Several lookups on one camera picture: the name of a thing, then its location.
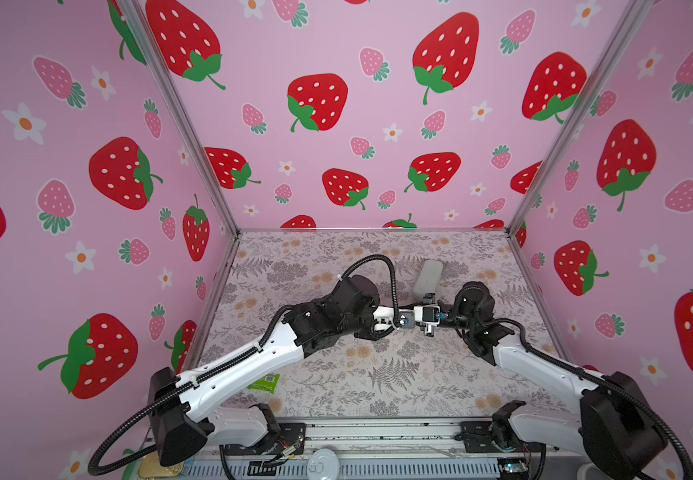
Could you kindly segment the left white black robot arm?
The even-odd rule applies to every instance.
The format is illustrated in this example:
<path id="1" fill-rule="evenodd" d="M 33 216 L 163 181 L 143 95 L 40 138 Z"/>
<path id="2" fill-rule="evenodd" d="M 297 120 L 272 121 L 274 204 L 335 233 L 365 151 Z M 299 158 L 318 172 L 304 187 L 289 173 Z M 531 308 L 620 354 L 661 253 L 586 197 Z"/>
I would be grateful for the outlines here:
<path id="1" fill-rule="evenodd" d="M 380 306 L 376 285 L 357 272 L 371 262 L 382 262 L 389 270 L 392 305 L 386 317 L 376 314 Z M 383 254 L 369 255 L 351 265 L 330 294 L 282 306 L 264 334 L 238 351 L 181 374 L 170 368 L 156 372 L 150 380 L 148 405 L 100 444 L 88 462 L 88 474 L 106 475 L 152 453 L 158 454 L 162 466 L 188 460 L 222 430 L 210 422 L 210 414 L 262 376 L 331 348 L 344 336 L 378 341 L 392 333 L 400 320 L 396 286 L 392 260 Z M 142 420 L 150 423 L 154 444 L 102 464 L 108 450 Z"/>

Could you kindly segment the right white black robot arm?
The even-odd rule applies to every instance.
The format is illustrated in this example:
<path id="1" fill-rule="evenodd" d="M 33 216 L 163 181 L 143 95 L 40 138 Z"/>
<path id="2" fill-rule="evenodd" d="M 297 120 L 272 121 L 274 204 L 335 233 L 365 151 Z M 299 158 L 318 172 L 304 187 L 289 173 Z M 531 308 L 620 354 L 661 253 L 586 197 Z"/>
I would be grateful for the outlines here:
<path id="1" fill-rule="evenodd" d="M 566 414 L 512 401 L 492 416 L 490 440 L 500 450 L 536 443 L 584 455 L 611 479 L 644 479 L 646 468 L 673 448 L 683 476 L 693 479 L 684 443 L 652 410 L 638 383 L 615 372 L 600 374 L 552 356 L 528 340 L 520 322 L 494 316 L 495 300 L 482 282 L 469 282 L 453 304 L 416 308 L 425 329 L 455 330 L 474 356 L 516 373 L 558 397 Z"/>

